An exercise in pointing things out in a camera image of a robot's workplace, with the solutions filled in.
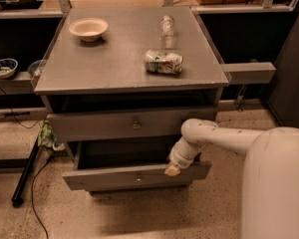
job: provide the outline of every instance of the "white bowl with food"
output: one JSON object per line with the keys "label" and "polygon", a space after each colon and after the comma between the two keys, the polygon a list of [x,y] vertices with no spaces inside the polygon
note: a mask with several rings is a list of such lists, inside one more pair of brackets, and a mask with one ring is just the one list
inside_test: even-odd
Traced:
{"label": "white bowl with food", "polygon": [[107,31],[108,27],[108,23],[103,19],[85,18],[73,22],[69,31],[82,41],[95,42]]}
{"label": "white bowl with food", "polygon": [[18,62],[15,59],[0,60],[0,79],[8,79],[16,73]]}

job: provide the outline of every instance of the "drawer front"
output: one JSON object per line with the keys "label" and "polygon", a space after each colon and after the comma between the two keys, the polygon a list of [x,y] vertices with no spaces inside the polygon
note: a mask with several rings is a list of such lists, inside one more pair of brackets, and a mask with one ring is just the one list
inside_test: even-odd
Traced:
{"label": "drawer front", "polygon": [[65,172],[63,178],[71,190],[107,191],[149,188],[191,184],[193,180],[204,179],[210,167],[210,162],[195,162],[175,177],[164,174],[165,164],[84,169]]}
{"label": "drawer front", "polygon": [[191,118],[213,120],[214,108],[48,115],[59,141],[180,134]]}

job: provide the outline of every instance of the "closed drawer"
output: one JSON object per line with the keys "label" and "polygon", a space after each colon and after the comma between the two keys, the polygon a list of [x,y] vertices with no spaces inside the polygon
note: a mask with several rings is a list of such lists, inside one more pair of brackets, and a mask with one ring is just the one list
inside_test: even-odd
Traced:
{"label": "closed drawer", "polygon": [[175,177],[164,174],[173,145],[170,138],[80,142],[74,170],[65,172],[63,178],[72,190],[87,191],[188,185],[204,179],[210,162],[196,161]]}
{"label": "closed drawer", "polygon": [[214,107],[48,115],[59,141],[180,134],[182,123],[192,118],[213,120]]}

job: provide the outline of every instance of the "drawer knob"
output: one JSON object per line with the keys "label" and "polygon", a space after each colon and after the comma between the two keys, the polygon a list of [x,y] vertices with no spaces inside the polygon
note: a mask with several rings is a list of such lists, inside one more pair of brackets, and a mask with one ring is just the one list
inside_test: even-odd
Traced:
{"label": "drawer knob", "polygon": [[141,128],[141,124],[137,120],[135,120],[133,122],[132,128],[133,129],[140,129]]}

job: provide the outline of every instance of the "floor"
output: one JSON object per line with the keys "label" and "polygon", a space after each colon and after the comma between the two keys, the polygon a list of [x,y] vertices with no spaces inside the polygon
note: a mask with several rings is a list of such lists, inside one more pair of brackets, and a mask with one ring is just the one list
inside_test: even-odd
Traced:
{"label": "floor", "polygon": [[[221,104],[220,126],[269,129],[277,126],[262,105],[244,105],[238,112]],[[42,111],[0,119],[0,158],[27,157],[36,140]],[[49,153],[42,150],[23,193],[24,203],[15,208],[11,198],[20,170],[0,170],[0,238],[46,238],[31,206],[31,182]],[[209,145],[203,160],[212,168],[205,180],[189,187],[95,193],[71,191],[62,173],[73,169],[72,160],[56,156],[37,176],[34,206],[50,239],[94,238],[205,238],[238,239],[241,182],[244,158]]]}

